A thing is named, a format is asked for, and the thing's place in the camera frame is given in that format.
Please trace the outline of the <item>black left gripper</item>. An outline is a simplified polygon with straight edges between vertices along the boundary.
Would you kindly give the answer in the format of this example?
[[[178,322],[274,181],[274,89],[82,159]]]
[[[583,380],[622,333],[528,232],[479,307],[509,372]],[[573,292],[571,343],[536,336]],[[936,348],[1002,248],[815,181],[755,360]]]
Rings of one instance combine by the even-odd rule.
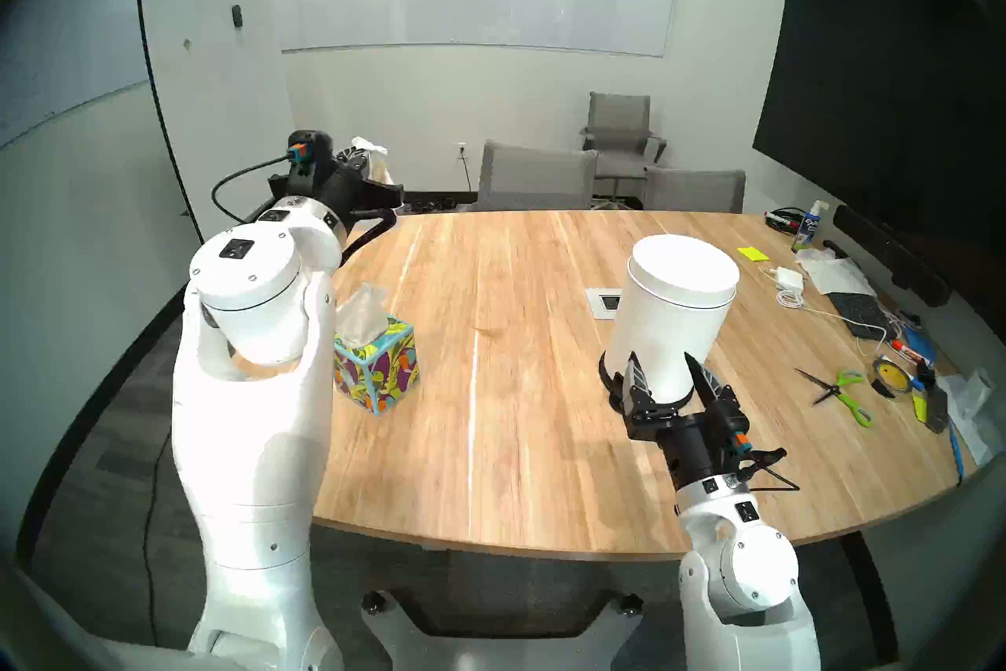
[[[314,164],[311,198],[330,209],[344,226],[373,218],[370,212],[404,205],[404,186],[371,179],[371,157],[370,150],[345,148],[337,152],[337,157]]]

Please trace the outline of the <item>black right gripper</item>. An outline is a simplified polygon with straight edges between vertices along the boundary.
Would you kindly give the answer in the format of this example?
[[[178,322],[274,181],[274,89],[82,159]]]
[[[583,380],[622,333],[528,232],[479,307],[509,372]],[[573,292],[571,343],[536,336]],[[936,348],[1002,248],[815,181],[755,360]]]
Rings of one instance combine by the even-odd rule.
[[[725,416],[736,412],[735,393],[690,353],[684,353],[684,360],[705,412],[660,410],[636,353],[630,353],[623,376],[623,418],[628,436],[656,443],[676,490],[736,473],[733,431]]]

